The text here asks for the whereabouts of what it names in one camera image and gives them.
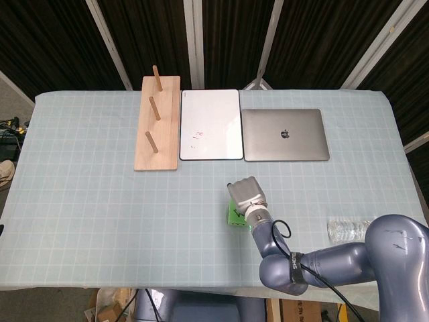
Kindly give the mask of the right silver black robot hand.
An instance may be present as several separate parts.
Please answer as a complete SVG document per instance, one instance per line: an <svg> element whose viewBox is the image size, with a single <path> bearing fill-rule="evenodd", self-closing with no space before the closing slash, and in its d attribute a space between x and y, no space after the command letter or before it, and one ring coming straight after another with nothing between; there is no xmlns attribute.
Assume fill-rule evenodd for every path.
<svg viewBox="0 0 429 322"><path fill-rule="evenodd" d="M243 215L252 206L267 206L265 194L254 176L229 183L227 188L236 209Z"/></svg>

